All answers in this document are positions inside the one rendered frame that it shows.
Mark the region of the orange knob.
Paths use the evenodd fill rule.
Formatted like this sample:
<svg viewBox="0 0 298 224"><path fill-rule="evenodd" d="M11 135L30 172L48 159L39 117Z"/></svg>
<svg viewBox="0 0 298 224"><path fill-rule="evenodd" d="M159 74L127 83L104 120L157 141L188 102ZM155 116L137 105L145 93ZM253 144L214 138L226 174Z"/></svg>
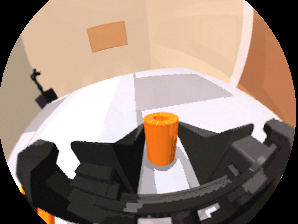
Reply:
<svg viewBox="0 0 298 224"><path fill-rule="evenodd" d="M144 119L148 157L157 167L173 163L176 157L178 117L172 113L153 113Z"/></svg>

